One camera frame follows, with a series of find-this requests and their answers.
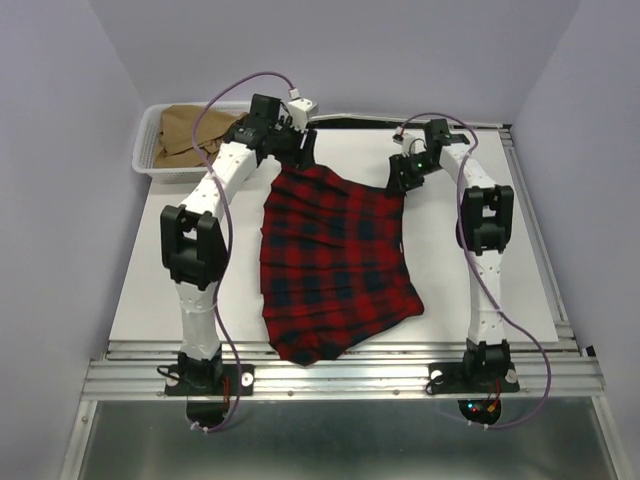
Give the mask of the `red plaid pleated skirt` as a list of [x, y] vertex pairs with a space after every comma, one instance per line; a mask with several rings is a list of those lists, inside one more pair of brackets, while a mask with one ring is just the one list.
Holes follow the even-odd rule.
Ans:
[[403, 251], [404, 197], [326, 166], [284, 167], [264, 203], [260, 293], [270, 346], [309, 366], [424, 313]]

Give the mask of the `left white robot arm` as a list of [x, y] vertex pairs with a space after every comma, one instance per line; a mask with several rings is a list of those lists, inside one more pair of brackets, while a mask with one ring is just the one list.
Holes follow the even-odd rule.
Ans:
[[233, 234], [224, 237], [221, 230], [221, 222], [230, 219], [231, 200], [269, 156], [301, 168], [314, 162], [316, 133], [307, 124], [318, 106], [295, 89], [290, 97], [281, 114], [278, 98], [254, 95], [249, 112], [227, 131], [195, 189], [179, 205], [165, 206], [160, 215], [162, 264], [176, 286], [181, 309], [179, 359], [195, 361], [187, 379], [202, 394], [222, 384], [223, 371], [211, 361], [221, 350], [215, 310], [233, 243]]

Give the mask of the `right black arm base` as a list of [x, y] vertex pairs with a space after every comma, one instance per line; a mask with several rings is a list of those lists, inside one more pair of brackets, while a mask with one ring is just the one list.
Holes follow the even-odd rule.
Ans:
[[429, 395], [520, 391], [510, 353], [500, 348], [467, 350], [459, 361], [430, 363], [428, 372], [425, 391]]

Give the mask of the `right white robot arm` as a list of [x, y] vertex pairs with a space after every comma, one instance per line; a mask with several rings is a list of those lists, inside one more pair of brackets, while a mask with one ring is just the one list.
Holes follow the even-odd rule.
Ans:
[[501, 295], [501, 264], [512, 236], [515, 193], [501, 185], [474, 158], [476, 134], [454, 134], [445, 118], [423, 127], [418, 138], [396, 128], [401, 147], [389, 157], [388, 194], [405, 194], [424, 184], [427, 175], [444, 171], [456, 186], [456, 241], [467, 262], [470, 281], [470, 324], [467, 349], [504, 351], [507, 340]]

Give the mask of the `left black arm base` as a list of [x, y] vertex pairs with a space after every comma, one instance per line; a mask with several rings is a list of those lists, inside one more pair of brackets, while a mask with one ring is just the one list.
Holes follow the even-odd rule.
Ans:
[[224, 363], [220, 353], [210, 360], [196, 360], [180, 352], [176, 363], [160, 365], [156, 372], [164, 378], [164, 394], [170, 397], [252, 396], [254, 391], [255, 367]]

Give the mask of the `tan folded skirt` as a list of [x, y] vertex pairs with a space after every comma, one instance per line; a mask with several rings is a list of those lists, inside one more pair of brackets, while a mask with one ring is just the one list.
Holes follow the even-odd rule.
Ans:
[[[155, 168], [198, 168], [205, 163], [192, 144], [192, 130], [203, 108], [196, 105], [172, 105], [161, 112], [158, 140], [154, 150]], [[209, 160], [214, 160], [227, 131], [245, 113], [233, 115], [208, 110], [198, 125], [196, 140]]]

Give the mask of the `white plastic laundry basket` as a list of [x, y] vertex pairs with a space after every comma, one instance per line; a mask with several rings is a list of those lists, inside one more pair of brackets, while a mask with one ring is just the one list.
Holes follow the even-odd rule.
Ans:
[[155, 104], [143, 113], [135, 138], [131, 165], [135, 172], [148, 175], [152, 180], [164, 184], [193, 183], [201, 179], [206, 168], [158, 168], [155, 166], [155, 151], [159, 145], [161, 113], [176, 103]]

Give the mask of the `aluminium rail frame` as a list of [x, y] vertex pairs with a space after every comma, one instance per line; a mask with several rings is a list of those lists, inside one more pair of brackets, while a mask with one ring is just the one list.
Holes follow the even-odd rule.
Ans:
[[477, 160], [516, 191], [502, 307], [521, 389], [502, 398], [499, 431], [466, 424], [451, 396], [425, 391], [434, 362], [462, 356], [467, 270], [454, 186], [429, 176], [406, 201], [404, 245], [425, 313], [346, 352], [299, 367], [267, 342], [257, 256], [266, 161], [232, 204], [224, 322], [255, 368], [254, 393], [230, 427], [201, 433], [164, 392], [160, 364], [180, 343], [176, 292], [159, 261], [161, 208], [187, 194], [153, 183], [106, 352], [90, 363], [61, 475], [65, 479], [630, 479], [596, 357], [578, 346], [535, 222], [507, 127], [478, 125]]

